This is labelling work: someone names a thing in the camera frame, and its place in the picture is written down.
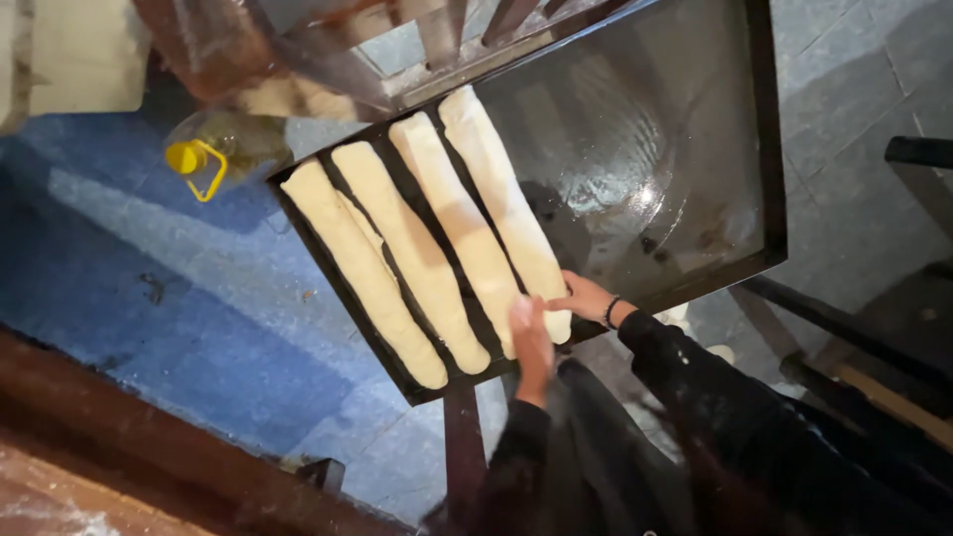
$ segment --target person's right hand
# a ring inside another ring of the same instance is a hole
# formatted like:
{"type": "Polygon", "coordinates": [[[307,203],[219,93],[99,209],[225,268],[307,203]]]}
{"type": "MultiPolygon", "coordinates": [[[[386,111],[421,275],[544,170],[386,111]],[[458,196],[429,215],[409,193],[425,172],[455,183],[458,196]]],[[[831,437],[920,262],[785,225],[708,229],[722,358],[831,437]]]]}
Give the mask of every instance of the person's right hand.
{"type": "Polygon", "coordinates": [[[602,322],[605,308],[614,296],[589,279],[577,276],[569,270],[562,271],[562,278],[569,287],[569,296],[550,299],[546,302],[546,308],[550,311],[569,309],[586,320],[602,322]]]}

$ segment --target black sleeve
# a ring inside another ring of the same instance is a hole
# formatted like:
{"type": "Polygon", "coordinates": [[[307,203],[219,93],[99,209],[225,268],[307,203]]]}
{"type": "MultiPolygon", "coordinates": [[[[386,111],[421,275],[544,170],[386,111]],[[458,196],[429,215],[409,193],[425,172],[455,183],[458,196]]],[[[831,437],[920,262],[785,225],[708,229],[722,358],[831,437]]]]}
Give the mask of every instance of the black sleeve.
{"type": "Polygon", "coordinates": [[[821,530],[936,533],[917,506],[843,458],[787,399],[642,311],[622,322],[632,372],[721,465],[821,530]]]}
{"type": "Polygon", "coordinates": [[[510,416],[469,516],[469,534],[537,531],[549,426],[545,410],[528,402],[510,403],[510,416]]]}

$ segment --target yellow bottle cap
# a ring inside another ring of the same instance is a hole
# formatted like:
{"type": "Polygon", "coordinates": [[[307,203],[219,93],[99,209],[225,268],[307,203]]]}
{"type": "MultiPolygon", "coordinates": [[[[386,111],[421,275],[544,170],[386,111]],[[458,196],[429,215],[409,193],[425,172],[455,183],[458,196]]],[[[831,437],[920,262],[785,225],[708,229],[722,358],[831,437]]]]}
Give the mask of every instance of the yellow bottle cap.
{"type": "Polygon", "coordinates": [[[169,163],[169,167],[182,175],[202,171],[205,168],[207,157],[208,153],[205,148],[196,139],[179,141],[166,149],[166,162],[169,163]]]}

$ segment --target gray floor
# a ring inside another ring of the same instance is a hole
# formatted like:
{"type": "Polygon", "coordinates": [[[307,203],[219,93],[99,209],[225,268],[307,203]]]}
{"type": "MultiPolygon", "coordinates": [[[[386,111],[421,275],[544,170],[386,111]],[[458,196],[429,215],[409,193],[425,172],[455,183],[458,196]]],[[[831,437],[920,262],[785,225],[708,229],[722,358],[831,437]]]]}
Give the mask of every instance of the gray floor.
{"type": "MultiPolygon", "coordinates": [[[[858,310],[953,253],[950,230],[882,163],[892,135],[953,137],[953,2],[772,6],[791,260],[770,276],[858,310]]],[[[200,206],[168,188],[155,148],[171,116],[147,102],[36,118],[0,140],[0,321],[252,452],[338,458],[345,491],[415,523],[445,489],[442,405],[407,407],[271,196],[200,206]]],[[[306,154],[354,128],[296,121],[290,133],[306,154]]],[[[779,316],[809,353],[825,345],[779,316]]],[[[781,381],[728,292],[695,300],[688,320],[743,371],[781,381]]],[[[622,365],[610,341],[581,351],[600,370],[622,365]]],[[[478,391],[492,450],[502,389],[478,391]]]]}

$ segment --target hand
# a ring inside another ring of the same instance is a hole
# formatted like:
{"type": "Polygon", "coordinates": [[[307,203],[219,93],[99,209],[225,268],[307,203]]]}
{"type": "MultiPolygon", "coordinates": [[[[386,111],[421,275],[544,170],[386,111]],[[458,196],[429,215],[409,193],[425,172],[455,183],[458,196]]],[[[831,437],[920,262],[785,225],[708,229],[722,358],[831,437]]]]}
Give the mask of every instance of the hand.
{"type": "MultiPolygon", "coordinates": [[[[591,280],[577,276],[569,270],[562,271],[562,278],[569,287],[569,297],[550,299],[546,302],[546,309],[549,311],[569,309],[586,320],[603,323],[605,309],[609,303],[612,303],[614,296],[591,280]]],[[[635,310],[635,305],[620,300],[612,308],[612,324],[618,327],[625,317],[635,310]]]]}
{"type": "Polygon", "coordinates": [[[553,377],[553,341],[549,338],[542,313],[546,305],[539,296],[520,296],[510,308],[510,331],[517,353],[521,376],[517,399],[546,407],[546,388],[553,377]]]}

